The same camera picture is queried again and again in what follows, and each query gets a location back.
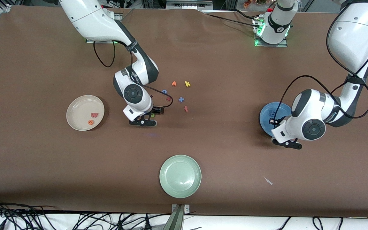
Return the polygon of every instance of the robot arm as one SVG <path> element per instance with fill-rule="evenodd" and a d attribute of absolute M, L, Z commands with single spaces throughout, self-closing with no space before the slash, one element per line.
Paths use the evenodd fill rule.
<path fill-rule="evenodd" d="M 83 37 L 92 41 L 117 41 L 135 55 L 135 63 L 114 74 L 113 85 L 127 103 L 123 112 L 130 121 L 150 112 L 152 99 L 142 85 L 157 79 L 158 67 L 127 28 L 112 19 L 111 12 L 102 8 L 97 0 L 60 0 L 60 4 Z"/>
<path fill-rule="evenodd" d="M 284 118 L 272 129 L 278 143 L 295 138 L 316 140 L 324 135 L 325 124 L 340 127 L 352 120 L 342 110 L 350 116 L 354 115 L 362 83 L 368 76 L 368 0 L 357 0 L 343 7 L 347 8 L 331 28 L 330 50 L 359 78 L 348 75 L 341 95 L 336 97 L 340 105 L 335 103 L 331 95 L 317 90 L 308 89 L 300 93 L 292 104 L 292 116 Z"/>
<path fill-rule="evenodd" d="M 278 44 L 286 37 L 290 23 L 298 11 L 296 0 L 277 0 L 272 12 L 266 12 L 262 16 L 264 24 L 257 35 L 268 44 Z"/>

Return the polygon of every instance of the table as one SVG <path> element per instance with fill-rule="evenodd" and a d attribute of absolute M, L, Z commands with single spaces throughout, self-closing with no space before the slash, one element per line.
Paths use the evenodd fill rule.
<path fill-rule="evenodd" d="M 335 16 L 298 13 L 289 47 L 263 48 L 254 47 L 250 27 L 196 10 L 134 10 L 123 23 L 159 67 L 151 86 L 176 99 L 156 116 L 157 127 L 142 128 L 128 124 L 112 85 L 130 63 L 121 45 L 105 68 L 61 8 L 12 6 L 0 17 L 0 200 L 78 211 L 163 213 L 185 203 L 197 214 L 368 216 L 368 115 L 327 126 L 302 150 L 272 145 L 258 121 L 299 75 L 330 89 L 343 82 L 346 72 L 325 45 Z M 97 50 L 111 61 L 111 45 Z M 298 81 L 285 103 L 307 88 L 321 90 Z M 168 103 L 149 93 L 155 104 Z M 103 100 L 105 117 L 94 130 L 75 131 L 66 109 L 86 94 Z M 367 106 L 364 92 L 357 112 Z M 176 154 L 193 157 L 203 174 L 185 199 L 159 184 L 162 163 Z"/>

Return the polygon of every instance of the white floor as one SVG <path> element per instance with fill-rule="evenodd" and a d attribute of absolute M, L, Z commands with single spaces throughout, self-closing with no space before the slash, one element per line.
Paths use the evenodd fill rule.
<path fill-rule="evenodd" d="M 97 214 L 95 217 L 101 217 L 102 214 Z M 57 230 L 71 230 L 78 221 L 79 214 L 47 214 L 47 217 L 51 221 L 52 225 Z M 143 214 L 136 214 L 129 218 L 135 220 L 138 217 L 144 217 Z M 156 217 L 150 220 L 152 226 L 163 225 L 168 220 L 168 215 Z M 106 217 L 105 220 L 117 224 L 119 214 L 111 214 L 110 217 Z M 189 215 L 184 218 L 183 230 L 194 230 L 199 228 L 200 230 L 277 230 L 279 229 L 287 217 L 232 217 L 232 216 L 194 216 Z M 85 229 L 88 227 L 94 219 L 89 219 L 81 224 L 78 229 Z M 321 218 L 324 230 L 337 230 L 340 218 Z M 41 217 L 42 226 L 45 230 L 53 230 L 50 224 L 47 223 L 45 218 Z M 125 230 L 129 230 L 139 221 L 124 226 Z M 110 225 L 104 221 L 98 221 L 96 224 L 102 224 L 104 229 L 109 229 Z M 14 230 L 14 225 L 7 222 L 4 230 Z M 89 230 L 102 230 L 101 226 L 94 226 L 88 228 Z M 317 230 L 312 223 L 310 217 L 292 217 L 286 224 L 284 230 Z M 368 219 L 366 218 L 345 218 L 341 230 L 368 230 Z"/>

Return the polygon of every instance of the cable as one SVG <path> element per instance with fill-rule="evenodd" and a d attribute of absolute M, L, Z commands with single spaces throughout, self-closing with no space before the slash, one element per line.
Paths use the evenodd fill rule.
<path fill-rule="evenodd" d="M 120 8 L 119 6 L 117 6 L 116 4 L 114 4 L 114 3 L 111 3 L 113 6 L 115 6 L 115 7 L 117 7 L 117 8 Z"/>
<path fill-rule="evenodd" d="M 101 224 L 93 224 L 93 225 L 90 225 L 89 227 L 95 227 L 95 226 L 100 226 L 100 227 L 102 227 L 102 230 L 105 230 L 105 228 Z"/>
<path fill-rule="evenodd" d="M 241 10 L 238 10 L 238 9 L 230 9 L 229 11 L 236 11 L 236 12 L 240 13 L 242 16 L 246 17 L 247 19 L 254 19 L 254 17 L 256 17 L 256 16 L 253 16 L 253 17 L 248 16 L 248 15 L 244 14 Z"/>
<path fill-rule="evenodd" d="M 111 67 L 114 63 L 114 58 L 116 57 L 116 46 L 114 45 L 114 41 L 111 41 L 111 43 L 113 44 L 113 60 L 111 61 L 111 64 L 110 65 L 106 65 L 103 63 L 103 61 L 100 59 L 99 55 L 97 54 L 96 52 L 96 41 L 93 41 L 93 50 L 95 51 L 95 54 L 96 54 L 96 57 L 99 59 L 100 63 L 102 63 L 102 65 L 104 67 Z"/>
<path fill-rule="evenodd" d="M 291 218 L 292 218 L 292 217 L 288 217 L 288 218 L 286 219 L 286 221 L 283 223 L 282 227 L 281 227 L 281 228 L 278 228 L 278 230 L 283 230 L 283 229 L 285 228 L 286 224 L 288 223 L 288 221 L 289 221 Z"/>
<path fill-rule="evenodd" d="M 340 217 L 340 224 L 339 224 L 339 228 L 337 228 L 337 230 L 340 230 L 342 224 L 343 224 L 343 217 Z"/>
<path fill-rule="evenodd" d="M 317 225 L 315 224 L 314 220 L 315 219 L 318 219 L 319 220 L 319 223 L 320 223 L 320 228 L 317 227 Z M 320 220 L 319 217 L 313 217 L 312 218 L 312 223 L 313 223 L 313 226 L 317 229 L 317 230 L 323 230 L 323 224 L 322 224 L 322 221 Z"/>
<path fill-rule="evenodd" d="M 279 105 L 278 107 L 276 108 L 276 111 L 275 111 L 275 116 L 274 116 L 274 119 L 276 120 L 276 114 L 278 113 L 278 110 L 279 110 L 279 107 L 280 107 L 280 104 L 282 103 L 283 101 L 283 98 L 286 94 L 286 92 L 289 90 L 290 86 L 295 83 L 296 80 L 298 80 L 299 78 L 302 78 L 302 77 L 309 77 L 313 80 L 315 80 L 330 96 L 331 98 L 333 99 L 333 101 L 339 106 L 339 109 L 340 111 L 348 118 L 352 118 L 352 119 L 358 119 L 358 118 L 362 118 L 364 117 L 365 115 L 367 115 L 368 113 L 368 109 L 366 112 L 364 112 L 364 114 L 362 114 L 361 116 L 357 116 L 357 117 L 354 117 L 354 116 L 351 116 L 349 114 L 347 114 L 345 111 L 343 111 L 343 109 L 341 108 L 341 105 L 340 105 L 340 102 L 337 101 L 337 99 L 332 95 L 332 93 L 326 88 L 326 86 L 324 86 L 318 79 L 316 79 L 315 77 L 313 76 L 310 76 L 310 75 L 302 75 L 302 76 L 299 76 L 299 77 L 296 77 L 289 85 L 288 87 L 286 88 L 285 92 L 283 93 L 282 95 L 282 98 L 280 99 L 280 102 L 279 102 Z"/>
<path fill-rule="evenodd" d="M 152 230 L 151 228 L 151 224 L 149 221 L 149 215 L 146 213 L 146 218 L 145 218 L 146 224 L 144 226 L 144 230 Z"/>
<path fill-rule="evenodd" d="M 111 223 L 113 223 L 113 220 L 111 219 L 111 215 L 109 215 L 109 219 L 110 219 L 110 225 L 109 225 L 109 229 L 108 230 L 111 230 Z"/>
<path fill-rule="evenodd" d="M 102 219 L 102 218 L 104 218 L 105 216 L 109 216 L 109 215 L 110 215 L 110 213 L 104 214 L 104 215 L 102 215 L 102 217 L 100 217 L 99 219 Z M 87 230 L 87 229 L 88 229 L 88 228 L 90 228 L 90 227 L 97 226 L 97 225 L 102 226 L 101 224 L 95 224 L 99 219 L 97 219 L 97 220 L 93 221 L 89 226 L 85 227 L 85 230 Z"/>
<path fill-rule="evenodd" d="M 151 218 L 155 218 L 155 217 L 160 217 L 160 216 L 165 216 L 165 215 L 171 215 L 171 214 L 158 214 L 158 215 L 155 215 L 155 216 L 152 216 L 152 217 L 149 217 L 147 219 L 151 219 Z M 131 227 L 129 230 L 133 230 L 133 228 L 137 227 L 137 225 L 143 223 L 144 221 L 146 220 L 143 220 L 143 221 L 140 221 L 139 223 L 137 223 L 136 225 L 134 225 L 133 227 Z"/>
<path fill-rule="evenodd" d="M 83 214 L 83 213 L 79 213 L 79 215 L 83 215 L 83 216 L 89 216 L 88 214 Z M 107 220 L 104 220 L 104 219 L 100 219 L 100 218 L 96 218 L 96 217 L 89 217 L 89 218 L 92 218 L 92 219 L 96 219 L 96 220 L 100 220 L 100 221 L 104 221 L 104 222 L 106 222 L 106 223 L 108 223 L 108 224 L 110 224 L 110 225 L 113 225 L 114 227 L 117 227 L 117 225 L 116 224 L 113 224 L 113 223 L 111 223 L 111 222 L 108 222 Z"/>
<path fill-rule="evenodd" d="M 130 66 L 131 66 L 131 67 L 133 67 L 133 54 L 132 54 L 131 52 L 130 52 Z M 167 105 L 167 106 L 162 106 L 162 108 L 167 108 L 167 107 L 170 107 L 170 106 L 172 105 L 172 103 L 173 103 L 174 99 L 172 98 L 172 96 L 168 95 L 167 93 L 163 93 L 163 92 L 162 92 L 162 91 L 160 91 L 160 90 L 157 90 L 157 89 L 155 89 L 155 88 L 153 88 L 153 87 L 146 86 L 146 85 L 143 85 L 143 84 L 138 84 L 138 85 L 140 85 L 140 86 L 142 86 L 142 87 L 146 87 L 146 88 L 151 89 L 151 90 L 154 90 L 154 91 L 156 91 L 156 92 L 158 92 L 158 93 L 161 93 L 161 94 L 163 94 L 163 95 L 168 96 L 169 98 L 171 98 L 171 102 L 169 103 L 169 105 Z"/>
<path fill-rule="evenodd" d="M 342 67 L 343 69 L 345 69 L 346 71 L 348 71 L 350 74 L 352 74 L 352 77 L 356 77 L 356 78 L 359 78 L 359 76 L 357 75 L 364 67 L 365 67 L 365 65 L 368 63 L 368 58 L 367 58 L 367 60 L 364 62 L 364 64 L 359 68 L 359 70 L 356 72 L 356 73 L 354 73 L 353 71 L 351 71 L 351 70 L 349 70 L 347 67 L 345 67 L 342 63 L 340 63 L 337 59 L 336 59 L 336 57 L 332 54 L 332 52 L 331 52 L 331 50 L 330 50 L 330 47 L 329 47 L 329 36 L 330 36 L 330 32 L 331 32 L 331 30 L 332 30 L 332 27 L 333 27 L 333 25 L 336 23 L 336 21 L 337 21 L 337 19 L 340 17 L 340 15 L 342 15 L 342 13 L 348 8 L 350 6 L 350 3 L 349 4 L 347 4 L 344 8 L 343 8 L 343 10 L 341 10 L 340 11 L 340 13 L 337 15 L 337 17 L 333 20 L 333 22 L 332 22 L 332 24 L 330 25 L 330 27 L 329 27 L 329 30 L 327 31 L 327 35 L 326 35 L 326 48 L 327 48 L 327 51 L 328 51 L 328 53 L 329 53 L 329 55 L 332 57 L 332 59 L 340 66 L 340 67 Z M 340 86 L 337 86 L 335 89 L 333 89 L 333 91 L 332 92 L 330 92 L 319 80 L 317 80 L 316 78 L 314 78 L 314 77 L 312 77 L 312 76 L 309 76 L 309 75 L 302 75 L 302 76 L 300 76 L 300 77 L 297 77 L 297 78 L 295 78 L 295 80 L 293 80 L 291 83 L 290 83 L 290 85 L 286 88 L 286 90 L 285 90 L 285 92 L 283 93 L 283 95 L 282 95 L 282 98 L 281 98 L 281 100 L 280 100 L 280 103 L 279 103 L 279 105 L 278 105 L 278 107 L 277 107 L 277 109 L 276 109 L 276 112 L 275 112 L 275 117 L 274 117 L 274 119 L 276 119 L 276 114 L 277 114 L 277 112 L 278 112 L 278 110 L 279 110 L 279 107 L 280 107 L 280 104 L 282 103 L 282 100 L 283 100 L 283 98 L 284 98 L 284 96 L 285 96 L 285 94 L 286 94 L 286 92 L 288 91 L 288 89 L 289 89 L 289 87 L 296 81 L 296 80 L 298 80 L 299 78 L 301 78 L 301 77 L 310 77 L 310 78 L 312 78 L 313 80 L 315 80 L 317 83 L 319 83 L 322 87 L 323 87 L 323 89 L 325 89 L 326 90 L 326 92 L 332 97 L 332 99 L 333 99 L 333 101 L 337 104 L 337 105 L 339 105 L 339 109 L 340 109 L 340 111 L 346 116 L 346 117 L 348 117 L 348 118 L 351 118 L 351 119 L 358 119 L 358 118 L 362 118 L 362 117 L 364 117 L 364 116 L 366 116 L 367 114 L 368 114 L 368 108 L 367 108 L 367 110 L 362 114 L 362 115 L 360 115 L 360 116 L 351 116 L 351 115 L 349 115 L 348 113 L 346 113 L 346 111 L 343 111 L 343 109 L 341 108 L 341 105 L 340 105 L 340 103 L 336 100 L 336 98 L 332 95 L 332 93 L 335 91 L 335 90 L 337 90 L 337 89 L 339 89 L 340 87 L 342 87 L 344 84 L 346 84 L 347 83 L 347 79 L 345 80 L 345 82 L 344 83 L 342 83 Z M 364 84 L 364 87 L 367 89 L 367 91 L 368 91 L 368 85 L 367 84 Z"/>
<path fill-rule="evenodd" d="M 236 22 L 236 23 L 240 23 L 240 24 L 244 24 L 244 25 L 250 25 L 250 26 L 253 26 L 253 27 L 259 27 L 258 25 L 253 25 L 253 24 L 250 24 L 250 23 L 240 22 L 240 21 L 236 21 L 236 20 L 232 20 L 232 19 L 226 19 L 226 18 L 223 18 L 223 17 L 211 15 L 211 14 L 207 14 L 207 15 L 209 15 L 211 17 L 218 18 L 218 19 L 224 19 L 224 20 L 227 20 L 227 21 Z"/>
<path fill-rule="evenodd" d="M 29 219 L 29 217 L 28 217 L 28 220 L 26 220 L 26 218 L 24 217 L 24 216 L 22 216 L 22 215 L 19 215 L 19 213 L 17 212 L 17 211 L 15 211 L 15 210 L 12 210 L 12 209 L 9 209 L 8 208 L 8 205 L 14 205 L 14 206 L 20 206 L 20 207 L 27 207 L 27 208 L 30 208 L 30 209 L 32 209 L 32 211 L 34 211 L 35 213 L 36 213 L 36 211 L 35 211 L 35 209 L 34 209 L 34 207 L 33 206 L 29 206 L 29 205 L 21 205 L 21 204 L 16 204 L 16 203 L 1 203 L 0 202 L 0 211 L 1 211 L 1 217 L 3 217 L 3 212 L 2 211 L 4 211 L 4 217 L 6 218 L 6 220 L 8 220 L 8 221 L 10 221 L 10 222 L 12 222 L 13 224 L 14 224 L 14 226 L 15 226 L 15 229 L 18 227 L 19 229 L 22 229 L 21 227 L 19 227 L 19 225 L 18 224 L 16 224 L 15 223 L 15 221 L 14 221 L 14 217 L 19 217 L 19 218 L 21 218 L 24 222 L 25 222 L 25 224 L 26 224 L 26 228 L 28 229 L 28 228 L 30 228 L 30 229 L 35 229 L 34 228 L 34 226 L 33 226 L 33 224 L 32 224 L 32 220 L 30 220 Z M 38 225 L 38 227 L 39 228 L 41 228 L 41 224 L 40 223 L 38 223 L 37 222 L 37 220 L 35 219 L 35 217 L 33 217 L 33 219 L 35 220 L 35 222 L 36 222 L 36 224 Z"/>
<path fill-rule="evenodd" d="M 138 220 L 140 220 L 140 219 L 145 219 L 145 217 L 139 217 L 139 218 L 137 218 L 137 219 L 135 219 L 135 220 L 129 221 L 129 222 L 127 222 L 127 223 L 123 224 L 123 226 L 124 226 L 124 225 L 127 225 L 127 224 L 131 224 L 131 223 L 133 223 L 133 222 L 136 222 L 136 221 L 138 221 Z"/>

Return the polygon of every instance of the plate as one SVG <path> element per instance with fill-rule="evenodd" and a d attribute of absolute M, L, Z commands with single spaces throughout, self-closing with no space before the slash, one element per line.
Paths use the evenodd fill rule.
<path fill-rule="evenodd" d="M 85 95 L 76 98 L 69 105 L 66 120 L 70 127 L 78 131 L 87 131 L 96 127 L 102 121 L 104 114 L 103 102 L 96 96 Z"/>
<path fill-rule="evenodd" d="M 167 159 L 160 169 L 160 184 L 164 191 L 175 198 L 194 194 L 201 184 L 201 169 L 198 163 L 186 155 Z"/>
<path fill-rule="evenodd" d="M 276 112 L 276 109 L 278 108 L 279 102 L 272 102 L 264 106 L 260 112 L 259 115 L 259 122 L 262 127 L 262 129 L 271 137 L 273 137 L 272 129 L 273 125 L 269 124 L 269 119 L 273 118 L 273 115 Z M 283 118 L 284 116 L 290 116 L 292 115 L 292 109 L 284 104 L 281 103 L 278 113 L 276 114 L 276 119 Z"/>

